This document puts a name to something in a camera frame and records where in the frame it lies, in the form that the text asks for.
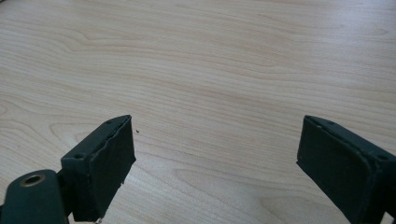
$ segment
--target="wood grain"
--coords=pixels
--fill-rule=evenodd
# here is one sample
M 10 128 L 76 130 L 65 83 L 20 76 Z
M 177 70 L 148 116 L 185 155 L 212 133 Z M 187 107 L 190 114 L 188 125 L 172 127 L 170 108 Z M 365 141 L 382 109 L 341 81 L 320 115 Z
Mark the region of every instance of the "wood grain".
M 392 0 L 4 1 L 0 200 L 131 114 L 103 223 L 347 223 L 295 164 L 303 116 L 396 153 L 395 62 Z

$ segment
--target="light wooden surface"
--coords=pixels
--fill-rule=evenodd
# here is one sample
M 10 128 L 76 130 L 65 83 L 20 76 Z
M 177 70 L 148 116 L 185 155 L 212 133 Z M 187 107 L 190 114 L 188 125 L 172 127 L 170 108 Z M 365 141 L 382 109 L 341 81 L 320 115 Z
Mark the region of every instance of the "light wooden surface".
M 124 114 L 103 223 L 347 223 L 295 164 L 303 116 L 396 153 L 396 2 L 0 4 L 1 201 Z

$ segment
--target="wooden table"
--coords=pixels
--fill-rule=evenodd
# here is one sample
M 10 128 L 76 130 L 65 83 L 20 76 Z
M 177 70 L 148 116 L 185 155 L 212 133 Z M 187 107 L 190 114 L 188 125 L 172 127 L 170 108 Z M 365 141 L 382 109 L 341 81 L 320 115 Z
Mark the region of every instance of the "wooden table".
M 103 223 L 348 223 L 295 164 L 302 121 L 331 119 L 396 153 L 395 8 L 2 2 L 0 200 L 131 114 L 137 162 Z

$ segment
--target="screw hole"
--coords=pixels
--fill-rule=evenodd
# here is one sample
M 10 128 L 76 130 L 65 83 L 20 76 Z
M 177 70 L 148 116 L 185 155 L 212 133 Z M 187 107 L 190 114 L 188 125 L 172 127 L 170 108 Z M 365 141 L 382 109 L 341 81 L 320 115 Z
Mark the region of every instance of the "screw hole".
M 84 158 L 85 154 L 84 153 L 78 153 L 74 156 L 75 159 L 82 159 Z
M 383 155 L 379 155 L 379 156 L 377 156 L 381 161 L 387 161 L 388 160 L 388 157 L 386 157 L 386 156 L 383 156 Z
M 25 188 L 32 187 L 43 181 L 45 178 L 45 175 L 30 175 L 22 180 L 21 186 Z

